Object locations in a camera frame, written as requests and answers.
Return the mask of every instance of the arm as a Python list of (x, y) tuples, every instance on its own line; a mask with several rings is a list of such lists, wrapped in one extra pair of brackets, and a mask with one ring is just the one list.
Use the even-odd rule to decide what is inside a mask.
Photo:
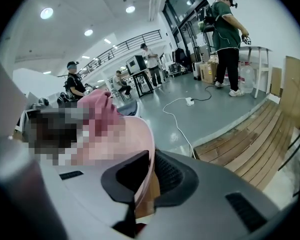
[(244, 37), (249, 35), (246, 28), (232, 14), (223, 15), (222, 18), (235, 28), (239, 29)]
[(76, 90), (75, 87), (70, 87), (70, 90), (73, 94), (78, 95), (78, 96), (85, 96), (81, 91)]
[(158, 57), (158, 54), (149, 55), (149, 58), (156, 58)]

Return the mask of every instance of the black t-shirt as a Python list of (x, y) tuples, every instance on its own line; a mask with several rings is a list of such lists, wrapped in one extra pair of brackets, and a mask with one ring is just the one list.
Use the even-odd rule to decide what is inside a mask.
[[(84, 93), (86, 91), (86, 88), (80, 81), (80, 78), (76, 74), (68, 74), (68, 79), (66, 81), (66, 84), (69, 88), (74, 87), (77, 91)], [(73, 96), (80, 100), (83, 96), (78, 96), (73, 93)]]

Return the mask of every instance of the water bottle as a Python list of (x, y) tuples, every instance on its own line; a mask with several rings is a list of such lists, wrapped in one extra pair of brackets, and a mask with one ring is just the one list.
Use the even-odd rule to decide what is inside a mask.
[(254, 69), (249, 65), (249, 62), (245, 62), (240, 70), (240, 89), (246, 94), (252, 93), (254, 89), (254, 78)]
[(229, 75), (228, 75), (228, 70), (227, 69), (225, 70), (223, 84), (225, 86), (229, 86), (230, 85)]

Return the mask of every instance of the wooden slat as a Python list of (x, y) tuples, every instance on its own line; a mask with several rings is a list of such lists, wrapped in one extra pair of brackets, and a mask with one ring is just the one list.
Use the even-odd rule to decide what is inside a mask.
[(230, 171), (234, 172), (243, 164), (245, 164), (264, 144), (266, 139), (269, 137), (270, 133), (274, 129), (279, 116), (281, 114), (280, 110), (277, 110), (270, 123), (266, 126), (264, 131), (259, 135), (259, 137), (245, 150), (243, 151), (237, 158), (232, 160), (230, 163), (226, 164), (225, 167)]
[(249, 126), (269, 105), (271, 101), (267, 100), (256, 112), (254, 112), (249, 118), (238, 124), (235, 128), (231, 129), (230, 131), (226, 132), (225, 134), (215, 138), (203, 145), (200, 145), (195, 148), (196, 153), (201, 156), (204, 153), (215, 149), (216, 147), (220, 146), (221, 144), (225, 143), (226, 141), (230, 140), (233, 136), (241, 132), (247, 126)]
[(273, 152), (276, 150), (278, 144), (281, 141), (281, 138), (283, 136), (283, 133), (287, 126), (287, 120), (285, 120), (286, 117), (284, 117), (283, 122), (278, 130), (278, 132), (275, 135), (275, 138), (269, 145), (269, 147), (266, 149), (266, 151), (262, 154), (260, 159), (245, 173), (243, 174), (242, 178), (246, 180), (247, 182), (251, 181), (257, 174), (260, 172), (262, 167), (266, 164), (269, 157), (273, 154)]
[(276, 146), (276, 149), (271, 154), (271, 156), (267, 159), (265, 165), (261, 168), (261, 170), (253, 177), (252, 180), (249, 181), (250, 184), (252, 184), (253, 186), (257, 186), (262, 181), (262, 179), (267, 175), (267, 173), (270, 171), (271, 167), (274, 165), (275, 161), (277, 160), (279, 154), (283, 149), (290, 128), (291, 128), (291, 121), (288, 120), (279, 144)]
[(255, 122), (252, 123), (252, 124), (258, 123), (256, 127), (255, 125), (252, 126), (251, 124), (251, 128), (248, 126), (245, 130), (242, 131), (242, 133), (245, 132), (245, 136), (239, 136), (238, 134), (237, 137), (228, 141), (231, 142), (231, 144), (235, 143), (235, 146), (234, 147), (229, 146), (231, 148), (229, 148), (228, 151), (226, 151), (227, 147), (224, 147), (223, 151), (226, 152), (223, 152), (223, 154), (221, 154), (222, 152), (220, 152), (221, 155), (216, 159), (212, 160), (211, 163), (224, 166), (229, 162), (231, 162), (232, 160), (234, 160), (236, 157), (238, 157), (264, 131), (264, 129), (267, 127), (267, 125), (270, 123), (271, 119), (275, 115), (277, 108), (278, 106), (269, 107), (270, 111), (264, 118), (263, 116), (260, 116)]
[(274, 138), (276, 137), (276, 134), (283, 122), (284, 115), (281, 113), (278, 121), (275, 124), (274, 129), (272, 130), (271, 134), (269, 137), (266, 139), (266, 141), (263, 143), (263, 145), (258, 149), (258, 151), (253, 154), (253, 156), (245, 163), (243, 164), (239, 169), (235, 171), (235, 173), (238, 176), (244, 175), (247, 171), (251, 169), (252, 166), (256, 164), (256, 162), (261, 158), (261, 156), (265, 153), (265, 151), (268, 149), (270, 144), (273, 142)]
[(271, 169), (268, 171), (268, 173), (264, 176), (264, 178), (260, 181), (260, 183), (256, 186), (258, 189), (263, 190), (271, 181), (271, 179), (275, 176), (276, 172), (278, 171), (280, 165), (285, 159), (285, 154), (287, 153), (288, 147), (291, 142), (291, 137), (294, 131), (294, 126), (291, 122), (290, 128), (288, 130), (287, 137), (285, 139), (285, 142), (283, 144), (283, 147), (281, 149), (281, 152), (279, 153), (276, 161), (274, 162)]
[(260, 124), (261, 122), (267, 117), (267, 115), (273, 110), (277, 109), (278, 106), (272, 102), (263, 113), (260, 114), (250, 125), (248, 125), (245, 129), (243, 129), (240, 133), (238, 133), (235, 137), (231, 138), (224, 144), (210, 150), (209, 152), (204, 154), (204, 161), (212, 162), (214, 159), (222, 156), (233, 147), (238, 145), (242, 142), (250, 133), (252, 133)]

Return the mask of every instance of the green shirt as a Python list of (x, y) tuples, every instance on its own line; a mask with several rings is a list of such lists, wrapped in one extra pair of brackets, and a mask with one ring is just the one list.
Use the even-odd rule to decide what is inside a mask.
[(239, 30), (222, 18), (231, 14), (230, 7), (224, 2), (214, 2), (211, 6), (212, 16), (216, 18), (212, 39), (216, 51), (225, 48), (240, 48)]

